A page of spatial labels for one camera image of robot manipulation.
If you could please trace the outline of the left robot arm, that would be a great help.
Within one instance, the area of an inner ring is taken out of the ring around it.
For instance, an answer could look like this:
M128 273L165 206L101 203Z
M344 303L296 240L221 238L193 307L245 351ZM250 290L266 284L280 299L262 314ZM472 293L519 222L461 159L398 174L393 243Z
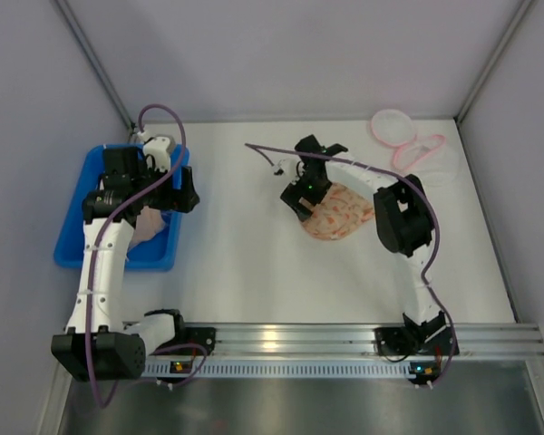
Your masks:
M135 380L146 358L185 329L176 309L128 324L121 310L127 271L173 267L181 216L199 204L182 145L110 145L83 162L53 258L80 282L53 357L79 382Z

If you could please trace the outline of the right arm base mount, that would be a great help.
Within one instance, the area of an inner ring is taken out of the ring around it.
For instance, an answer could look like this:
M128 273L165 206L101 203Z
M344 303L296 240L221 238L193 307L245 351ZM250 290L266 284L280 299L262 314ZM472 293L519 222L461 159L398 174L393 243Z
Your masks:
M460 353L449 326L433 332L423 327L383 326L374 331L374 338L377 354L393 363L413 356L449 357Z

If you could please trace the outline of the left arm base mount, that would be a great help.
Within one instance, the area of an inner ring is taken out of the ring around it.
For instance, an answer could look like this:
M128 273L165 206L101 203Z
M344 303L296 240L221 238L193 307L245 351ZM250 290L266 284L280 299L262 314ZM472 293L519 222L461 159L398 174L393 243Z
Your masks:
M196 344L203 348L208 355L211 355L215 349L217 330L209 326L189 326L176 333L176 336L162 344L154 355L190 355L202 356L203 352L196 347L190 347Z

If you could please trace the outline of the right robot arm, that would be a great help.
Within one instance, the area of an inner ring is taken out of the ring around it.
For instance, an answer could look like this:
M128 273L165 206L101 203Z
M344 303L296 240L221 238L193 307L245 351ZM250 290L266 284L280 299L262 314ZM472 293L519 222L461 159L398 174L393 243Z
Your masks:
M295 146L296 176L281 193L312 237L336 241L369 219L384 249L400 269L395 291L403 323L375 335L380 355L392 363L423 354L437 358L458 352L452 323L423 276L431 265L438 224L414 175L387 175L354 163L340 144L321 145L309 135Z

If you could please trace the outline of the floral orange laundry bag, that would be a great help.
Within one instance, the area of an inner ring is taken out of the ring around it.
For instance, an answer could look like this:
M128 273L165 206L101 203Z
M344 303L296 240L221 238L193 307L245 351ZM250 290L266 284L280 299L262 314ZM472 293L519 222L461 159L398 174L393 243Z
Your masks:
M374 217L374 207L352 189L334 183L301 227L312 238L336 241L350 236Z

